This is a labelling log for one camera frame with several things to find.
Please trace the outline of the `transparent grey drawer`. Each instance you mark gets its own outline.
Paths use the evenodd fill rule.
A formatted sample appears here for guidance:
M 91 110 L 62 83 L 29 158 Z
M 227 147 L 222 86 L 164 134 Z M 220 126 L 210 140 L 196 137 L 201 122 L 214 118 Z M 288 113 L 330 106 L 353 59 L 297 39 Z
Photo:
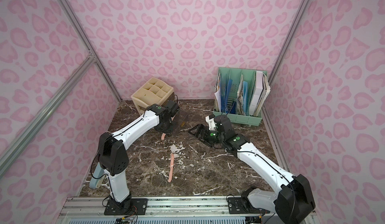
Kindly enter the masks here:
M 180 109 L 172 123 L 173 123 L 173 129 L 172 129 L 172 135 L 178 135 L 179 132 L 182 130 L 182 128 L 185 126 L 185 123 L 187 122 L 188 113 L 182 109 Z

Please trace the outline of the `beige desktop drawer organizer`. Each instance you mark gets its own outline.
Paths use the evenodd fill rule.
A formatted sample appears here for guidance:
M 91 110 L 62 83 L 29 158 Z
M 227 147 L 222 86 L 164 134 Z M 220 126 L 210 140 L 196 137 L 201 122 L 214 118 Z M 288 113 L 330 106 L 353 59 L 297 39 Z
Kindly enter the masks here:
M 166 82 L 151 78 L 131 95 L 131 99 L 141 115 L 147 107 L 163 105 L 167 100 L 174 99 L 174 88 Z

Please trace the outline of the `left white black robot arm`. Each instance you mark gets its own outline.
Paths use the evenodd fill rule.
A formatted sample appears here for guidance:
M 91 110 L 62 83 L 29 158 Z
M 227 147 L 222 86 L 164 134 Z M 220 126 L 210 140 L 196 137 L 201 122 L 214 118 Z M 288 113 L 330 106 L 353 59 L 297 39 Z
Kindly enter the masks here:
M 125 127 L 113 132 L 105 132 L 99 137 L 95 156 L 97 166 L 92 172 L 92 180 L 107 178 L 110 186 L 109 202 L 119 209 L 132 205 L 131 193 L 127 186 L 125 171 L 129 164 L 127 155 L 131 145 L 151 129 L 164 134 L 173 131 L 173 118 L 179 111 L 178 102 L 166 101 L 165 105 L 153 104 L 144 113 Z

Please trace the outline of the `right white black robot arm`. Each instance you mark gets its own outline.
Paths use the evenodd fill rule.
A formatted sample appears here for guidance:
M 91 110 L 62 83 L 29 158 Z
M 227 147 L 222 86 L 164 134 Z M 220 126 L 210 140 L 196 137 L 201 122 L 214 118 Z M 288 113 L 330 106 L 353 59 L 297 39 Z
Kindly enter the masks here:
M 276 213 L 285 224 L 299 224 L 315 210 L 309 180 L 284 170 L 259 151 L 251 140 L 235 132 L 226 115 L 206 117 L 206 125 L 198 124 L 189 134 L 208 147 L 224 149 L 250 166 L 272 188 L 271 192 L 250 187 L 240 198 L 241 211 Z

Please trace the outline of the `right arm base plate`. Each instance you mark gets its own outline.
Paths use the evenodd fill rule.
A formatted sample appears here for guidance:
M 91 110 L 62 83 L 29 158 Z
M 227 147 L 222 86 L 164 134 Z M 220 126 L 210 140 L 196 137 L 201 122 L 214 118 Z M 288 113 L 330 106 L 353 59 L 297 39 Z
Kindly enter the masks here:
M 228 204 L 229 214 L 255 214 L 259 211 L 249 205 L 242 197 L 237 198 L 233 195 L 227 195 L 226 201 Z

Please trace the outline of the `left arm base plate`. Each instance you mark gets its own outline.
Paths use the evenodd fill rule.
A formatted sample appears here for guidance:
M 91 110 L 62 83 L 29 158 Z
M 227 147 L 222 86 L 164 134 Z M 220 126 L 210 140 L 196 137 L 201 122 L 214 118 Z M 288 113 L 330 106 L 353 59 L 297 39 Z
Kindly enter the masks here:
M 104 210 L 105 216 L 130 216 L 137 214 L 145 215 L 148 199 L 129 198 L 122 203 L 116 202 L 114 199 L 109 200 Z

